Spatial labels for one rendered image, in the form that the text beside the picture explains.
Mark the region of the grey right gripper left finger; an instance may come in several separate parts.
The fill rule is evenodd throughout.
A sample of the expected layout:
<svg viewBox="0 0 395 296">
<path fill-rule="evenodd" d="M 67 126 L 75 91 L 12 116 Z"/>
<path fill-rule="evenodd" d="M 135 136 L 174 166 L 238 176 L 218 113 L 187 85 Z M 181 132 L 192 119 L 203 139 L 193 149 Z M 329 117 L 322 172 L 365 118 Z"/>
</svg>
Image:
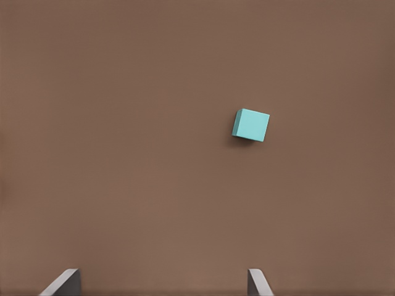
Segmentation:
<svg viewBox="0 0 395 296">
<path fill-rule="evenodd" d="M 39 296 L 81 296 L 81 273 L 79 269 L 67 269 Z"/>
</svg>

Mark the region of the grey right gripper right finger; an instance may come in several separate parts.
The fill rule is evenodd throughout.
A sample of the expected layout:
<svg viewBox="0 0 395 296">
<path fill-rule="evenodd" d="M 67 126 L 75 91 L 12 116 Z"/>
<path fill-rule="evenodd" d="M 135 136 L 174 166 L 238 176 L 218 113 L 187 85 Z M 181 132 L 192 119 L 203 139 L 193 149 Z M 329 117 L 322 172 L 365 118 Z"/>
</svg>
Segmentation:
<svg viewBox="0 0 395 296">
<path fill-rule="evenodd" d="M 248 269 L 247 271 L 247 296 L 274 296 L 260 269 Z"/>
</svg>

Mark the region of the blue wooden cube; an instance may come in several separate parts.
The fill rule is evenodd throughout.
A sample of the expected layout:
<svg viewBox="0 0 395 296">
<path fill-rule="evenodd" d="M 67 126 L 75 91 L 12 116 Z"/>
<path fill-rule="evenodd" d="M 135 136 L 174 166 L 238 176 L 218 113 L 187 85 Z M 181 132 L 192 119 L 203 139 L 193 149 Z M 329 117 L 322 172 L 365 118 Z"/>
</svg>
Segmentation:
<svg viewBox="0 0 395 296">
<path fill-rule="evenodd" d="M 270 115 L 249 109 L 240 109 L 236 113 L 231 135 L 253 141 L 263 142 Z"/>
</svg>

